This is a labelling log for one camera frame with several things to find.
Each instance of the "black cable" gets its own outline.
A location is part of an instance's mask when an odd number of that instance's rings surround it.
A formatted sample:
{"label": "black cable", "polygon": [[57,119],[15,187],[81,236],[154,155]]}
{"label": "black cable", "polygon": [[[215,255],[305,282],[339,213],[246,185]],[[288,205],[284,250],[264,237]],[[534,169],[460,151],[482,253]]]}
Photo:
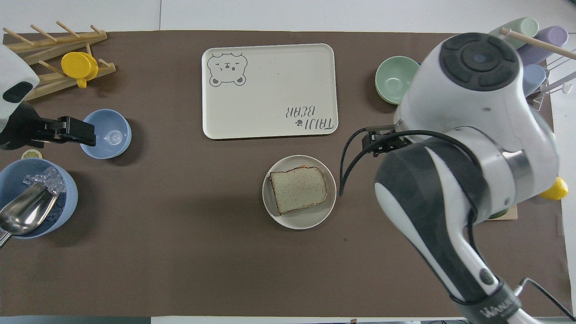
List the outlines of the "black cable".
{"label": "black cable", "polygon": [[342,150],[342,159],[340,159],[340,183],[342,183],[342,167],[344,166],[344,156],[346,156],[346,150],[348,149],[348,146],[350,145],[350,143],[352,143],[352,140],[354,139],[354,137],[356,137],[358,134],[360,134],[364,131],[366,131],[365,127],[355,131],[354,134],[352,134],[352,136],[350,136],[350,138],[346,142],[346,145],[344,145],[344,149]]}
{"label": "black cable", "polygon": [[564,314],[566,314],[566,316],[568,316],[573,322],[576,322],[576,318],[574,318],[574,316],[566,308],[564,308],[564,306],[562,306],[554,297],[552,297],[552,295],[550,295],[549,292],[547,292],[544,288],[542,288],[541,285],[539,285],[534,280],[530,278],[522,279],[522,281],[520,281],[520,284],[518,285],[520,286],[520,293],[522,292],[522,288],[527,282],[531,283],[534,287],[540,290],[540,292],[543,293],[548,299],[550,299],[554,303],[554,305],[556,305]]}
{"label": "black cable", "polygon": [[472,160],[472,162],[474,164],[476,164],[478,167],[480,167],[480,162],[478,161],[478,158],[476,158],[474,153],[472,153],[472,151],[467,146],[465,146],[460,141],[458,141],[458,140],[456,140],[456,139],[454,139],[454,138],[452,138],[446,134],[438,133],[436,131],[430,131],[430,130],[400,131],[397,133],[392,133],[392,134],[388,134],[388,135],[384,135],[384,136],[380,137],[379,139],[372,142],[372,144],[365,147],[358,155],[356,155],[354,160],[352,160],[352,162],[350,163],[350,165],[346,169],[346,172],[344,173],[344,177],[341,177],[341,179],[340,179],[340,190],[339,190],[340,196],[342,196],[344,194],[344,185],[346,184],[346,179],[348,178],[348,175],[350,174],[350,172],[352,171],[352,168],[354,168],[356,163],[358,161],[360,161],[362,156],[371,152],[374,148],[382,146],[382,144],[387,142],[387,141],[394,140],[394,139],[402,137],[402,136],[410,136],[410,135],[425,135],[425,136],[437,137],[437,138],[440,138],[441,140],[445,140],[447,142],[450,142],[451,144],[460,148],[464,153],[466,153],[466,155],[468,155],[468,157]]}

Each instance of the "wooden drying rack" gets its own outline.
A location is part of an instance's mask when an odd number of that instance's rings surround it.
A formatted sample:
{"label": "wooden drying rack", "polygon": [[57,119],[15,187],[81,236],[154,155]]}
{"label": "wooden drying rack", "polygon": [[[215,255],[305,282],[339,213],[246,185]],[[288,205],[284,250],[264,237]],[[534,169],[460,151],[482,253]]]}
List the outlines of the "wooden drying rack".
{"label": "wooden drying rack", "polygon": [[[30,25],[32,29],[43,35],[45,39],[28,40],[7,28],[2,28],[3,31],[21,41],[21,43],[6,45],[10,50],[21,55],[36,52],[34,54],[22,56],[22,60],[24,60],[26,64],[34,65],[39,63],[53,71],[53,73],[49,74],[39,74],[38,77],[40,78],[40,83],[34,90],[28,93],[24,100],[38,98],[77,84],[75,79],[67,76],[58,68],[46,63],[46,60],[84,47],[88,54],[92,55],[90,45],[108,39],[105,31],[102,31],[93,25],[90,25],[90,28],[94,30],[93,32],[75,33],[60,21],[57,21],[56,24],[68,32],[69,35],[53,37],[42,29]],[[96,78],[116,71],[114,63],[108,63],[103,59],[99,59],[98,61],[101,64],[98,64],[98,74],[96,75]]]}

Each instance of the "lemon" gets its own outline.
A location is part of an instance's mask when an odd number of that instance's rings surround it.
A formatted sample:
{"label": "lemon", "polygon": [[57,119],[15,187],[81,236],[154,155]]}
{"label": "lemon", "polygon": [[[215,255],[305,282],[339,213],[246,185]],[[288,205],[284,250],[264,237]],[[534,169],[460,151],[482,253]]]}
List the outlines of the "lemon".
{"label": "lemon", "polygon": [[30,149],[22,154],[21,159],[26,159],[28,157],[37,157],[38,159],[42,159],[42,153],[40,153],[39,150]]}
{"label": "lemon", "polygon": [[550,200],[560,200],[568,194],[568,185],[559,176],[556,177],[554,185],[546,190],[545,192],[539,194],[540,197],[550,199]]}

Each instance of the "bread slice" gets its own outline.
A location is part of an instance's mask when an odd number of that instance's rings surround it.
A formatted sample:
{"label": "bread slice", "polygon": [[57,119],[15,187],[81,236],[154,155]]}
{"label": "bread slice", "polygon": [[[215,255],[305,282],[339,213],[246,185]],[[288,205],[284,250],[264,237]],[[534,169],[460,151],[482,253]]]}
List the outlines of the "bread slice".
{"label": "bread slice", "polygon": [[303,165],[286,172],[270,172],[270,181],[280,215],[326,200],[326,179],[317,167]]}

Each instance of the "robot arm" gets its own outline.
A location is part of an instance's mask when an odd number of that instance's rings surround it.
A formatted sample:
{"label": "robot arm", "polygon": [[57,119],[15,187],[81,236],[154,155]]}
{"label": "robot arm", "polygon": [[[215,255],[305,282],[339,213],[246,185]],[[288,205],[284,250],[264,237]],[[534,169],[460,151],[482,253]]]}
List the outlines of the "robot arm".
{"label": "robot arm", "polygon": [[58,120],[38,116],[23,101],[40,79],[14,52],[0,45],[0,149],[12,150],[44,142],[78,142],[95,146],[94,126],[69,116]]}
{"label": "robot arm", "polygon": [[552,186],[558,154],[528,107],[516,52],[480,33],[451,37],[424,60],[395,114],[396,131],[427,130],[388,153],[374,189],[390,220],[418,249],[474,324],[536,323],[463,235],[500,210]]}

